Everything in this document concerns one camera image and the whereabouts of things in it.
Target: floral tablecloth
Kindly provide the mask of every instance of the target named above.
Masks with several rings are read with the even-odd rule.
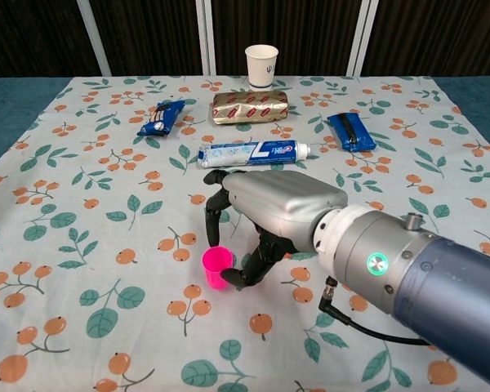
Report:
[[[202,143],[308,143],[307,160],[271,168],[395,216],[420,212],[427,229],[490,255],[490,145],[434,81],[274,85],[287,119],[219,127],[214,93],[244,90],[245,78],[75,78],[2,156],[0,391],[490,390],[434,347],[387,344],[321,314],[314,255],[287,255],[241,292],[206,285],[203,207],[217,188],[196,166]],[[158,101],[178,99],[171,135],[136,136]],[[346,111],[360,113],[373,152],[337,148],[326,118]],[[257,233],[232,208],[220,222],[240,266]],[[413,336],[347,287],[334,301],[367,327]]]

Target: paper cup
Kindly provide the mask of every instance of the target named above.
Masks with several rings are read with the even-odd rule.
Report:
[[[226,247],[210,247],[203,253],[202,265],[210,287],[222,290],[228,283],[220,276],[220,272],[232,267],[232,252]]]
[[[245,49],[247,55],[248,83],[253,91],[272,88],[278,49],[270,45],[252,45]]]

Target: blue stripe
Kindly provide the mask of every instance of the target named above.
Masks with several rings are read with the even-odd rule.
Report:
[[[250,83],[250,82],[249,82],[248,84],[249,84],[251,87],[254,87],[254,88],[269,88],[269,87],[272,87],[272,84],[273,84],[273,83],[271,83],[271,84],[267,84],[266,86],[256,86],[256,85],[254,85],[254,84],[252,84],[252,83]]]

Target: gold foil wrapper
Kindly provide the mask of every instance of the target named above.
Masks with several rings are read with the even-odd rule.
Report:
[[[268,123],[286,118],[288,98],[283,91],[241,91],[215,94],[212,119],[216,124]]]

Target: green indicator light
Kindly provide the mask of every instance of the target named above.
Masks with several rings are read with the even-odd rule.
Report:
[[[372,275],[383,275],[389,269],[389,261],[383,253],[372,253],[367,258],[367,269]]]

